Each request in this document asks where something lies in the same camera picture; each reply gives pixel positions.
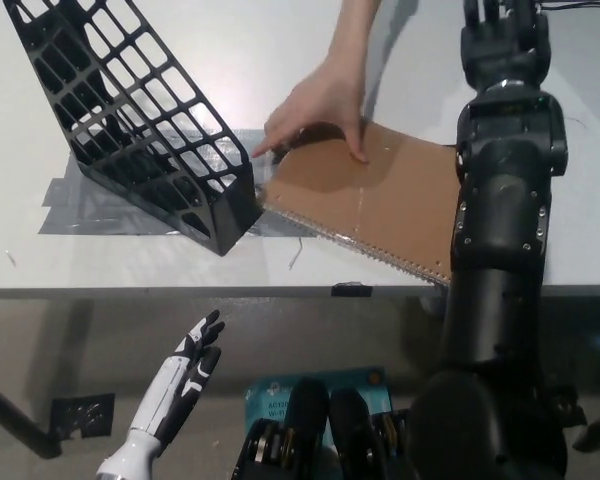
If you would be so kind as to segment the person's bare hand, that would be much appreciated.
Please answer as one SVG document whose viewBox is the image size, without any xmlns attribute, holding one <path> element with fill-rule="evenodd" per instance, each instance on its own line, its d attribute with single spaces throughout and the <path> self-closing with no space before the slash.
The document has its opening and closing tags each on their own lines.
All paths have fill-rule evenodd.
<svg viewBox="0 0 600 480">
<path fill-rule="evenodd" d="M 271 113 L 252 155 L 259 157 L 288 144 L 308 127 L 330 124 L 344 134 L 353 158 L 365 162 L 361 134 L 365 68 L 364 50 L 329 53 Z"/>
</svg>

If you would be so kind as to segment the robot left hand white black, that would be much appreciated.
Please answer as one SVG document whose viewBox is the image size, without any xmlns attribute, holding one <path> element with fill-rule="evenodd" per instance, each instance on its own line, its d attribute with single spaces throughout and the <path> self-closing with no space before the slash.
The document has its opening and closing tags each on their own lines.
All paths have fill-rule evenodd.
<svg viewBox="0 0 600 480">
<path fill-rule="evenodd" d="M 219 359 L 214 345 L 224 329 L 220 312 L 200 320 L 162 363 L 138 407 L 130 429 L 142 431 L 168 446 L 181 430 Z"/>
</svg>

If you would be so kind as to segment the robot right hand black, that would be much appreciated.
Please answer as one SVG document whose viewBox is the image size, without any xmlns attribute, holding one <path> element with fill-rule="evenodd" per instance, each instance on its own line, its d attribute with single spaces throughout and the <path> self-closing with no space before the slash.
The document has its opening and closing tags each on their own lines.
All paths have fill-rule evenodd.
<svg viewBox="0 0 600 480">
<path fill-rule="evenodd" d="M 503 83 L 540 87 L 551 46 L 539 3 L 465 0 L 463 9 L 460 53 L 468 85 L 478 93 Z"/>
</svg>

